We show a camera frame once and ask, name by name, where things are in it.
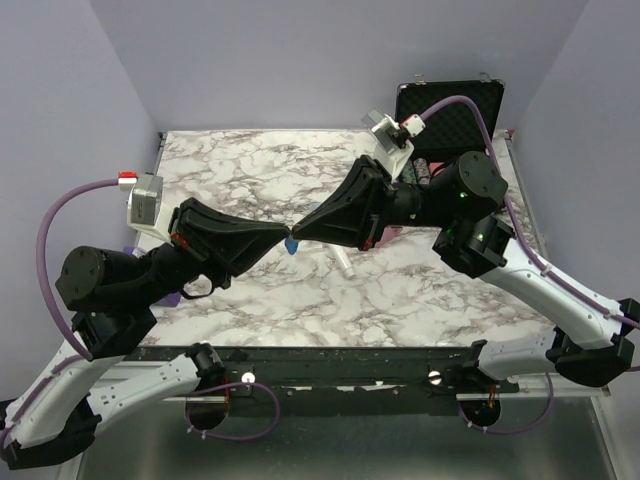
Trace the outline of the blue key tag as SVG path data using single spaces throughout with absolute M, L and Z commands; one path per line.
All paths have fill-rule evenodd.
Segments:
M 295 255 L 298 251 L 300 242 L 291 237 L 288 237 L 284 241 L 285 248 L 290 255 Z

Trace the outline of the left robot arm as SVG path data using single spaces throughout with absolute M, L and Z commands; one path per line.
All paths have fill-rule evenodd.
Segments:
M 131 227 L 160 245 L 142 256 L 80 246 L 67 256 L 57 291 L 72 313 L 72 337 L 38 379 L 1 408 L 1 457 L 12 470 L 64 463 L 108 426 L 152 402 L 230 388 L 226 368 L 207 343 L 196 343 L 158 369 L 109 387 L 98 380 L 131 354 L 156 319 L 152 306 L 206 277 L 213 289 L 253 267 L 289 229 L 213 210 L 196 199 L 153 214 L 128 211 Z

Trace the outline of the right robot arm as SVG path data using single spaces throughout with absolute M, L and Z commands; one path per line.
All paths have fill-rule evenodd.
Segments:
M 631 368 L 635 346 L 626 336 L 639 325 L 638 302 L 607 299 L 528 251 L 515 225 L 494 215 L 507 190 L 480 152 L 463 154 L 426 185 L 394 183 L 362 156 L 292 236 L 366 251 L 387 227 L 436 228 L 433 249 L 446 265 L 510 293 L 554 325 L 531 337 L 474 342 L 459 370 L 467 389 L 552 372 L 583 386 L 607 385 Z

